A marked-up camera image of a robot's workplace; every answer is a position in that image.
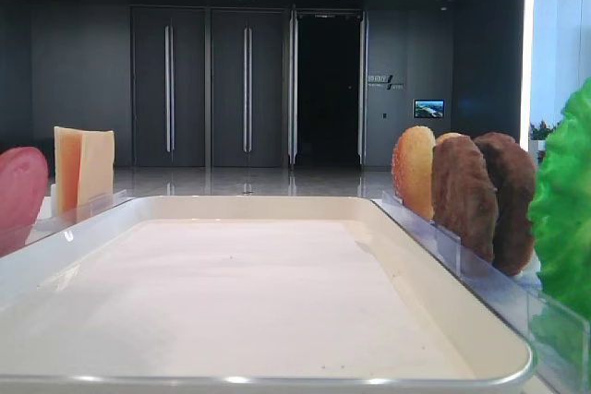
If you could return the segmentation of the clear acrylic right rack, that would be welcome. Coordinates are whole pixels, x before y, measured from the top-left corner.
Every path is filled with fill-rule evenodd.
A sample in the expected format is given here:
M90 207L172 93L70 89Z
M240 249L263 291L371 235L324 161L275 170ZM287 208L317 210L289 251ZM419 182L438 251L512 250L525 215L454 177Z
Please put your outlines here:
M535 266L508 277L459 243L459 238L384 192L375 202L484 305L530 340L537 378L552 393L590 391L590 323L542 292Z

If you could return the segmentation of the orange cheese slice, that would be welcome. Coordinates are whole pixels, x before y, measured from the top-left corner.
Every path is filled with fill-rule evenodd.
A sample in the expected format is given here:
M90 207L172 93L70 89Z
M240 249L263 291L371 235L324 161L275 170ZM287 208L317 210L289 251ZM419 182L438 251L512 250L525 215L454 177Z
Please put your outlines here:
M82 132L54 127L56 209L66 213L78 206L78 181L81 160Z

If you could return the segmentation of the wall sign lettering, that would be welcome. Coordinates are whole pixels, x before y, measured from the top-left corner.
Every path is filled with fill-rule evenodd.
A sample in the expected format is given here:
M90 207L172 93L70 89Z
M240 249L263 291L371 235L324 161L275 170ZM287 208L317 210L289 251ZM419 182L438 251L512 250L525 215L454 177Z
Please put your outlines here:
M386 90L403 90L405 87L404 83L395 82L393 75L370 75L368 76L368 85Z

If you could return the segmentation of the small wall display screen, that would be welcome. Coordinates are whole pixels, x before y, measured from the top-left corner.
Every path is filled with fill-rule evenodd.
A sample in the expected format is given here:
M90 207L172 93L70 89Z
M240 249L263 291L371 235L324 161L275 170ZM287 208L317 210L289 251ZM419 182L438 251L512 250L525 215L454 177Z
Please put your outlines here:
M444 110L443 100L414 100L415 118L442 119Z

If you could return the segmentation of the green lettuce leaf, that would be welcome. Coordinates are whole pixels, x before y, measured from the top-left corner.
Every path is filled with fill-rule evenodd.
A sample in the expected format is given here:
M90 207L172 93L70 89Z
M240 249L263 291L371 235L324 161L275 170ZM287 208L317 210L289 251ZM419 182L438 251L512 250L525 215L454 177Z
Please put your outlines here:
M590 319L590 81L575 91L546 139L527 212L542 292Z

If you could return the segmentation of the brown meat patty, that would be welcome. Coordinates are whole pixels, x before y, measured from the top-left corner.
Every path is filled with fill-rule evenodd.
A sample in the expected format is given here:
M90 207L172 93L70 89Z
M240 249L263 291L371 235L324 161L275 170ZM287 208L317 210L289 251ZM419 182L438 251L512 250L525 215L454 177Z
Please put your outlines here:
M527 211L536 187L536 168L529 154L510 136L491 132L474 139L497 189L498 219L493 236L493 266L507 276L529 262L535 237Z
M456 234L461 244L490 263L498 218L497 189L486 161L468 136L435 145L431 194L433 220Z

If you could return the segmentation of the clear acrylic rack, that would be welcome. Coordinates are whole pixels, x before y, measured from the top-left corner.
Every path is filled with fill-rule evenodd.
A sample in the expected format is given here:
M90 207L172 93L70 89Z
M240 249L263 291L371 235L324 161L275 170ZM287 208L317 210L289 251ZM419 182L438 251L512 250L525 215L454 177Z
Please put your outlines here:
M68 230L75 224L102 214L130 199L127 191L122 190L112 195L96 197L89 203L60 215L55 215L52 212L49 218L37 219L28 227L3 230L1 232L1 257L10 255L50 235Z
M459 243L459 238L384 192L375 202L484 305L530 340L537 378L552 393L590 391L590 323L542 292L535 266L508 277Z

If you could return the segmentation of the potted plant with flowers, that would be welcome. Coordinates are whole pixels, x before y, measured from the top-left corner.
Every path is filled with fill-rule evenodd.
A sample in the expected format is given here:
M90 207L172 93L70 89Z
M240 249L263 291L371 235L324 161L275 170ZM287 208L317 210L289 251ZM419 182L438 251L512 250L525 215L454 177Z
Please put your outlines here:
M558 128L558 124L550 125L545 121L541 121L539 124L531 124L529 128L529 138L531 140L546 140L547 137Z

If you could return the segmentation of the open glass door frame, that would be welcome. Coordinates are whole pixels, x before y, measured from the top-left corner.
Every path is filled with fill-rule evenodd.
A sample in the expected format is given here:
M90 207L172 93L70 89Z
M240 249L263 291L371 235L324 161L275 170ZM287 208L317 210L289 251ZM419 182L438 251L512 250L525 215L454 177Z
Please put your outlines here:
M365 13L293 9L289 30L292 167L360 170L366 101Z

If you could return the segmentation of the brown meat patty rear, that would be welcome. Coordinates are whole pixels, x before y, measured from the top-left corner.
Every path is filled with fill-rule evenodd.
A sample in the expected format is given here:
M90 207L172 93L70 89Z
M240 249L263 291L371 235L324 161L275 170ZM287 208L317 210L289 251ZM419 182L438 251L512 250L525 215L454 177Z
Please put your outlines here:
M510 136L491 132L474 139L497 189L498 219L493 236L493 266L507 276L529 262L535 237L527 211L536 187L536 168L529 154Z

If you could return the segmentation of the white rectangular tray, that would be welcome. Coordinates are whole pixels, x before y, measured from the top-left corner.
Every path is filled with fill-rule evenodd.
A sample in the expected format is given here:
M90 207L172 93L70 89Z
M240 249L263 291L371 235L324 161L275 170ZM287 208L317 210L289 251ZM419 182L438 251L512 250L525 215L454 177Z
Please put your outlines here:
M520 393L536 365L359 197L140 197L1 261L5 393Z

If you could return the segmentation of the clear acrylic left rack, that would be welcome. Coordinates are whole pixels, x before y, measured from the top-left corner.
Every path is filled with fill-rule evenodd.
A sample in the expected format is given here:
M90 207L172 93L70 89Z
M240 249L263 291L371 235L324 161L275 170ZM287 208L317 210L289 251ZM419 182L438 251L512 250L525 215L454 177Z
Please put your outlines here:
M60 215L55 215L52 212L49 218L37 219L28 227L3 230L1 232L1 257L10 255L50 235L68 230L75 224L102 214L130 199L127 191L122 190L112 195L96 197L89 203Z

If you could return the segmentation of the pale yellow cheese slice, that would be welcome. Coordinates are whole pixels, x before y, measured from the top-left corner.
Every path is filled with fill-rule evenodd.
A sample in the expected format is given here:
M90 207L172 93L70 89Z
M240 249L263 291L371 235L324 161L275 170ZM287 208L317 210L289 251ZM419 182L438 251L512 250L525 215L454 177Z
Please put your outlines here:
M78 178L78 206L113 194L115 132L83 131Z

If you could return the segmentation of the golden bread slice upright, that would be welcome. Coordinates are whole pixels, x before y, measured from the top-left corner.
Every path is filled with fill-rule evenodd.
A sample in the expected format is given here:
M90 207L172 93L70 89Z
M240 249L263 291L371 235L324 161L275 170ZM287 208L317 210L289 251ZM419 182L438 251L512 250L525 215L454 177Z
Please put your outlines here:
M420 217L431 220L431 173L435 138L430 128L416 125L398 138L392 154L392 178L396 195Z

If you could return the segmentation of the brown meat patty front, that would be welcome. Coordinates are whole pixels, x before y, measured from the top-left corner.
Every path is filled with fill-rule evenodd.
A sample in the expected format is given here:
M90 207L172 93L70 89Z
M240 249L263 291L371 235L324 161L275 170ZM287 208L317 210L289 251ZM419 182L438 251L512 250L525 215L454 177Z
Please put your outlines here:
M490 263L498 218L497 189L486 161L468 136L435 145L431 194L433 220L456 234L461 244Z

